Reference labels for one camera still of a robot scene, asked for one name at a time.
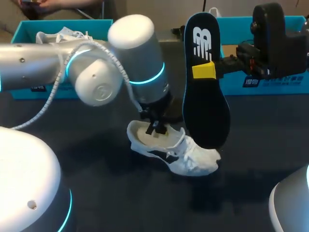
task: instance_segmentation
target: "wall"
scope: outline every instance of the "wall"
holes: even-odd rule
[[[178,28],[203,7],[203,0],[106,0],[106,15],[116,19],[128,14],[144,14],[150,17],[156,30]],[[217,7],[222,16],[252,15],[258,4],[274,0],[207,0],[206,9]],[[277,0],[286,15],[309,15],[309,1]]]

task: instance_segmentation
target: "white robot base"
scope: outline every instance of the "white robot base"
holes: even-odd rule
[[[0,231],[76,232],[72,192],[42,140],[0,127]]]
[[[278,183],[269,198],[269,214],[276,232],[309,231],[309,167]]]

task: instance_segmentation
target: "yellow clip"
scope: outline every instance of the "yellow clip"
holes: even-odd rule
[[[200,64],[192,67],[194,79],[213,78],[216,79],[216,68],[214,62]]]

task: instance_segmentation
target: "shoe insole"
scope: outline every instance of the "shoe insole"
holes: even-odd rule
[[[207,74],[194,77],[193,67],[220,59],[220,30],[214,16],[192,16],[184,31],[186,90],[183,120],[194,141],[206,149],[218,149],[230,130],[230,111],[219,80]]]

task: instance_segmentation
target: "white label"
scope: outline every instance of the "white label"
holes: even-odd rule
[[[193,42],[197,44],[197,47],[194,48],[194,55],[205,57],[206,60],[211,61],[211,53],[208,52],[211,49],[211,33],[209,30],[195,27],[193,29]]]

